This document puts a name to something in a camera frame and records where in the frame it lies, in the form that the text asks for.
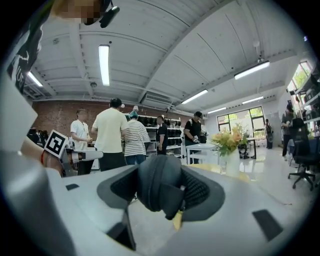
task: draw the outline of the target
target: white table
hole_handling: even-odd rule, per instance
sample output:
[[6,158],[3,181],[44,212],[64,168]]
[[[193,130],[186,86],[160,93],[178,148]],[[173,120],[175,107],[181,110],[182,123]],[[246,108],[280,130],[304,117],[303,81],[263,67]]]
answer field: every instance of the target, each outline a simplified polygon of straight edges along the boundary
[[[209,163],[210,158],[212,157],[213,153],[212,150],[216,149],[217,146],[210,144],[210,143],[199,143],[194,145],[186,146],[186,157],[187,157],[187,164],[190,164],[190,160],[192,159],[202,159]],[[199,151],[198,153],[191,154],[190,151]],[[220,155],[219,152],[218,156],[218,165],[220,164]]]

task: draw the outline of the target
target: red brick wall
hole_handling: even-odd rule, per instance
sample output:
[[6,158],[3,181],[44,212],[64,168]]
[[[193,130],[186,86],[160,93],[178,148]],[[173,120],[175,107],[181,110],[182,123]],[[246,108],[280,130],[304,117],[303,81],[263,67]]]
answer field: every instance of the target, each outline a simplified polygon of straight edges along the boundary
[[[66,136],[70,136],[70,125],[77,119],[76,111],[78,109],[87,110],[87,119],[85,123],[88,124],[89,132],[96,119],[96,116],[109,108],[108,102],[95,101],[38,101],[32,104],[33,109],[37,112],[38,117],[33,126],[37,130],[56,130]],[[121,111],[123,113],[130,113],[133,106],[125,106]],[[184,127],[186,122],[191,118],[190,116],[175,114],[165,111],[159,111],[152,108],[139,107],[138,113],[145,116],[158,117],[164,115],[166,118],[179,119],[181,118],[181,126]]]

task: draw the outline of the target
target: black hair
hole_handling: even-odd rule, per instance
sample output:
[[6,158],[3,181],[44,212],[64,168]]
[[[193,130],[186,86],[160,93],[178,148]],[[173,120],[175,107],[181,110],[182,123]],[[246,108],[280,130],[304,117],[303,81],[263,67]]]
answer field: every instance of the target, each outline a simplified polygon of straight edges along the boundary
[[81,111],[87,112],[84,108],[79,108],[79,109],[76,111],[76,117],[78,117],[78,114],[79,114]]
[[119,98],[112,98],[110,100],[110,108],[119,108],[122,105],[122,101]]

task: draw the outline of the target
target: office chair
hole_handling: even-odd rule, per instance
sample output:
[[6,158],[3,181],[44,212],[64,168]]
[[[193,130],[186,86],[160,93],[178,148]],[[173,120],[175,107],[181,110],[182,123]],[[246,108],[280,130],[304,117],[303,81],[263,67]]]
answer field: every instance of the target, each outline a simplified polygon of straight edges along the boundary
[[292,188],[296,188],[296,183],[301,179],[306,179],[311,187],[310,191],[314,189],[313,182],[309,177],[312,177],[312,180],[315,181],[316,176],[311,173],[307,173],[306,170],[310,169],[310,166],[314,166],[320,161],[320,154],[310,153],[310,145],[308,139],[307,128],[304,124],[304,121],[301,118],[296,118],[292,120],[292,127],[290,127],[290,134],[294,142],[294,161],[299,164],[297,173],[289,173],[288,179],[290,176],[299,176],[299,178],[294,182]]

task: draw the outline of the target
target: white ceiling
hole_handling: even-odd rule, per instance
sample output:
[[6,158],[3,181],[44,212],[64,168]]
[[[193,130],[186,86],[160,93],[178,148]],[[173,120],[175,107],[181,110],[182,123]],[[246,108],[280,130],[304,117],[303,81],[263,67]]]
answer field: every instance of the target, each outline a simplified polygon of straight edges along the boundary
[[[33,100],[108,100],[139,103],[147,92],[169,98],[177,110],[205,112],[276,95],[296,70],[303,35],[267,0],[114,0],[119,14],[105,29],[57,18],[43,25],[42,49],[26,81]],[[257,63],[270,67],[242,79]],[[110,86],[103,86],[99,45],[110,45]],[[203,89],[209,93],[181,104]]]

